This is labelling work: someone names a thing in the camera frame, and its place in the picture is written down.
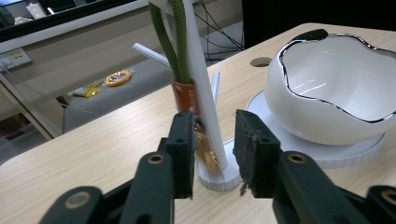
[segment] wooden table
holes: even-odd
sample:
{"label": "wooden table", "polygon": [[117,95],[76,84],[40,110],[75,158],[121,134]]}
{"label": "wooden table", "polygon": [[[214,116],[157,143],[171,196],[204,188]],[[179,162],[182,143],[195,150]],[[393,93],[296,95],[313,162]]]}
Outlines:
{"label": "wooden table", "polygon": [[[395,32],[308,23],[210,66],[208,74],[221,72],[217,109],[224,141],[233,138],[235,110],[245,109],[263,89],[267,68],[250,62],[272,58],[296,35],[318,28],[359,35],[396,51]],[[0,167],[0,222],[37,223],[69,189],[96,186],[106,193],[133,178],[139,159],[168,135],[176,112],[172,89],[166,87],[7,161]],[[396,186],[394,139],[396,129],[373,159],[326,174],[361,196],[372,185]],[[269,199],[241,197],[239,189],[211,191],[196,176],[193,191],[193,200],[176,200],[176,223],[276,223]]]}

